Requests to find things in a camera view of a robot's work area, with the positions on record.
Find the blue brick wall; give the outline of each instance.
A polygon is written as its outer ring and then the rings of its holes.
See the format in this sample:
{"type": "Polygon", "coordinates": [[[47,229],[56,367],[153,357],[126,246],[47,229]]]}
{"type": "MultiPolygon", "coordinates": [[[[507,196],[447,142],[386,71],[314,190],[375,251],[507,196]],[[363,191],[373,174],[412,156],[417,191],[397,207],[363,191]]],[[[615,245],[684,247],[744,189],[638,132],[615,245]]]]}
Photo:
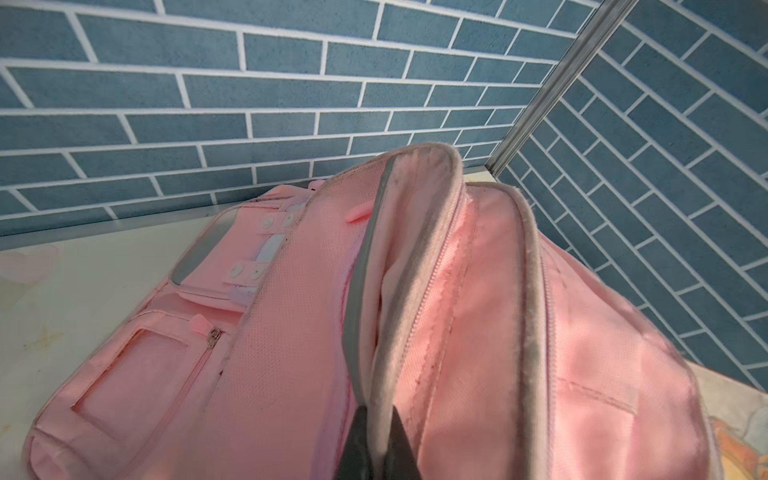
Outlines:
{"type": "Polygon", "coordinates": [[[409,143],[482,165],[595,0],[9,0],[0,235],[223,204],[409,143]]]}
{"type": "Polygon", "coordinates": [[[768,4],[640,0],[501,180],[688,359],[768,389],[768,4]]]}

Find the bag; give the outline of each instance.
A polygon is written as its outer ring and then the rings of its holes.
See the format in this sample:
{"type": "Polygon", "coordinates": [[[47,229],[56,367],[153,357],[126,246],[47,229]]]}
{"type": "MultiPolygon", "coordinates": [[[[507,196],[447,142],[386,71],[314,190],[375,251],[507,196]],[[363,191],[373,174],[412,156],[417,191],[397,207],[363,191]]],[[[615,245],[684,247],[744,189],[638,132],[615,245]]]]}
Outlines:
{"type": "Polygon", "coordinates": [[[291,227],[257,283],[204,233],[44,407],[32,477],[722,478],[676,349],[452,147],[343,172],[291,227]]]}

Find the wall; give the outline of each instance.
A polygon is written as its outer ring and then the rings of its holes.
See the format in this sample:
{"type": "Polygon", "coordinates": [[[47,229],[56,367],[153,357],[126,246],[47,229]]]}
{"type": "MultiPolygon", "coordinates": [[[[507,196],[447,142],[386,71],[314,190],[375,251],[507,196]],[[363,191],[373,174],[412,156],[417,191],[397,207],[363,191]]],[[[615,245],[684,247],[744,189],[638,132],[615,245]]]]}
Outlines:
{"type": "Polygon", "coordinates": [[[8,0],[0,235],[245,200],[408,143],[483,164],[596,4],[8,0]]]}
{"type": "Polygon", "coordinates": [[[768,4],[640,0],[502,175],[688,358],[768,389],[768,4]]]}

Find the pink backpack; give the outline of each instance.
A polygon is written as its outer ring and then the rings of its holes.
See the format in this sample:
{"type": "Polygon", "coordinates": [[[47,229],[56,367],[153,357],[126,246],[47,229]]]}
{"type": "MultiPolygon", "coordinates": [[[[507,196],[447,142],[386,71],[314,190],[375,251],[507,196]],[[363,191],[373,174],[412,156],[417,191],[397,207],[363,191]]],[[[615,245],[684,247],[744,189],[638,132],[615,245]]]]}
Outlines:
{"type": "Polygon", "coordinates": [[[216,217],[48,401],[24,462],[41,480],[684,480],[722,478],[718,456],[675,348],[516,189],[465,185],[456,150],[422,144],[216,217]]]}

